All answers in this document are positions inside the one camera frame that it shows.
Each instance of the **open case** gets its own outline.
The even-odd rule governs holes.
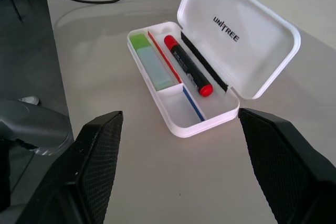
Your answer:
[[[239,97],[260,97],[281,73],[300,47],[298,30],[256,0],[182,0],[177,12],[181,27],[173,22],[131,31],[128,46],[168,128],[179,137],[190,137],[234,119]],[[172,73],[173,84],[154,87],[143,62],[131,43],[138,34],[152,34],[180,80]],[[181,32],[204,57],[221,80],[225,91],[213,78]],[[213,93],[202,97],[164,43],[172,35],[213,86]],[[170,71],[153,41],[157,57]]]

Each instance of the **red marker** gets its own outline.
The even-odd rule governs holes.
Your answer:
[[[214,91],[212,85],[198,69],[189,55],[180,46],[180,44],[178,44],[176,39],[174,39],[173,36],[168,35],[164,38],[164,43],[178,61],[178,64],[181,66],[183,71],[187,74],[199,94],[203,97],[211,95]]]

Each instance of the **table surface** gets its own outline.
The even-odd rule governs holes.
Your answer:
[[[177,22],[179,4],[48,0],[74,135],[96,116],[124,112],[105,223],[276,223],[254,176],[239,120],[190,138],[175,137],[127,48],[129,31]],[[280,76],[260,99],[242,100],[241,107],[291,121],[336,165],[336,51],[304,31],[301,37],[301,49]]]

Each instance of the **gray floor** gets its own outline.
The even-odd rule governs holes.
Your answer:
[[[0,0],[0,97],[36,95],[43,107],[68,115],[46,0]]]
[[[36,95],[40,106],[68,115],[47,1],[14,1],[23,22],[9,0],[0,0],[0,98]],[[13,188],[32,153],[19,147],[10,154]],[[12,193],[12,205],[27,203],[55,158],[34,156]]]

